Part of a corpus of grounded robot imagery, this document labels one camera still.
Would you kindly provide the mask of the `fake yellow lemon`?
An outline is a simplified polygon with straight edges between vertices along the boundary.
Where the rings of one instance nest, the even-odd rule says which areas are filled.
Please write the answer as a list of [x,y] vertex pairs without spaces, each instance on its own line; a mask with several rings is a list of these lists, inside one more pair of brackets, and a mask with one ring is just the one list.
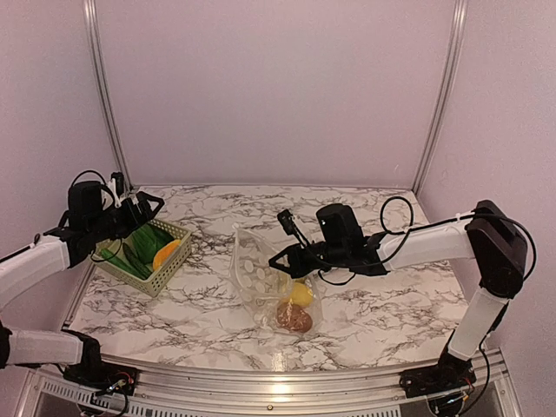
[[314,300],[314,293],[310,287],[301,283],[295,282],[289,295],[289,301],[292,304],[306,308],[312,304]]

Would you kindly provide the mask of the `clear polka dot zip bag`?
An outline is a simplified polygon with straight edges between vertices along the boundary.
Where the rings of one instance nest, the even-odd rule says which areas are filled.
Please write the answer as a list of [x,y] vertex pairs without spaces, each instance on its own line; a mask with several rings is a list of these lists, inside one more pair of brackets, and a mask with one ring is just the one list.
[[[229,277],[255,325],[266,334],[312,334],[322,319],[321,297],[314,277],[306,275],[302,278],[290,278],[271,268],[268,260],[277,254],[277,249],[268,240],[237,224],[234,225],[234,232]],[[312,304],[303,308],[313,319],[313,326],[306,333],[281,328],[276,320],[278,306],[291,303],[289,295],[295,282],[307,285],[314,293]]]

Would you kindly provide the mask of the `fake brown potato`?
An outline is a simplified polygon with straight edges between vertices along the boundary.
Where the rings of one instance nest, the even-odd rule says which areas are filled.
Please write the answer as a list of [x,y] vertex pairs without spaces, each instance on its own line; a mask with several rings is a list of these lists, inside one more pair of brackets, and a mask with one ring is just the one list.
[[313,319],[302,307],[293,303],[278,306],[276,320],[281,328],[292,332],[306,333],[313,326]]

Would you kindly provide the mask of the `fake orange pepper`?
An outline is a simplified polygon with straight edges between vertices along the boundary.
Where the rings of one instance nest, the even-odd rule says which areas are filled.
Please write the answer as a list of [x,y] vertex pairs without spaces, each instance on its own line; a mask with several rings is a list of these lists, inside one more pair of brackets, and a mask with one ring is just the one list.
[[153,258],[153,270],[158,270],[163,265],[163,263],[174,253],[174,251],[179,248],[180,244],[181,241],[179,239],[176,239],[159,249]]

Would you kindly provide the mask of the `fake dark green cucumber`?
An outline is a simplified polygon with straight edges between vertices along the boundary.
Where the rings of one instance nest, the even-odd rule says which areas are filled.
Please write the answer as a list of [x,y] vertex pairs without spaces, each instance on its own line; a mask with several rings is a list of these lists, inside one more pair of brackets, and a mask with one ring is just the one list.
[[125,242],[119,245],[117,251],[102,248],[100,256],[103,261],[107,261],[142,281],[146,281],[151,275],[149,268],[140,261],[134,250]]

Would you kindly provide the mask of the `fake green bok choy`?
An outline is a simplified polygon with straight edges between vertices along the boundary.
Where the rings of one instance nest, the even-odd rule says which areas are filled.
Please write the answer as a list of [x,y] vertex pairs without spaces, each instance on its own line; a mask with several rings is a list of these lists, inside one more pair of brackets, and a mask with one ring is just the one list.
[[150,264],[156,253],[173,240],[166,230],[151,224],[145,224],[131,234],[133,247],[143,264]]

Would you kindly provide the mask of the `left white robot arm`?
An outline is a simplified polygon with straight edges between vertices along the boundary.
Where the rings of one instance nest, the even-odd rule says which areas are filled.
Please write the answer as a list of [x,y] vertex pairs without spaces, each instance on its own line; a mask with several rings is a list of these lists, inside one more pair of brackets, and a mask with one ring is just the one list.
[[[68,190],[68,207],[58,225],[37,234],[32,243],[1,259],[1,307],[52,275],[71,269],[106,240],[123,241],[155,219],[161,197],[124,189],[124,175],[107,181],[95,170],[78,174]],[[109,380],[109,366],[93,352],[96,340],[67,331],[1,327],[1,368],[43,364],[75,365],[92,387]]]

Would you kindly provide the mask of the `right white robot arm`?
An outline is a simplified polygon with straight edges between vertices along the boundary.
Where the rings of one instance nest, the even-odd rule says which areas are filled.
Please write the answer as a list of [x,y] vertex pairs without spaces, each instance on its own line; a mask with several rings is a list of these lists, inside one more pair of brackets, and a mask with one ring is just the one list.
[[457,328],[430,372],[439,389],[459,380],[486,337],[501,322],[507,306],[534,271],[538,251],[530,232],[490,200],[464,214],[403,231],[387,228],[365,235],[354,211],[334,203],[316,213],[323,236],[310,242],[288,210],[277,216],[297,242],[269,259],[271,268],[292,278],[343,268],[353,275],[383,276],[405,267],[437,261],[474,260],[480,283]]

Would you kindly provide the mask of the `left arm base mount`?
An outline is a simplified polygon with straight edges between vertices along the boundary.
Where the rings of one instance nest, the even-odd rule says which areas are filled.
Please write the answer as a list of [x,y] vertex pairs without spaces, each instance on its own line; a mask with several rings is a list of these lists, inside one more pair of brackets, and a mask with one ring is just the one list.
[[82,359],[76,365],[68,365],[63,370],[63,378],[80,385],[107,392],[118,381],[124,381],[119,388],[126,395],[132,395],[136,387],[138,369],[104,361],[97,339],[73,330],[64,330],[83,343]]

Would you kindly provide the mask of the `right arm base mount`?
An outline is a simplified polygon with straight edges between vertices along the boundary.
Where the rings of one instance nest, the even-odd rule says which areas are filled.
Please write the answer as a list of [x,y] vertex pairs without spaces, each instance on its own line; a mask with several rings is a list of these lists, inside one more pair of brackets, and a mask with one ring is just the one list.
[[407,398],[471,386],[476,381],[472,361],[463,361],[451,355],[447,347],[434,365],[415,367],[400,373],[400,387]]

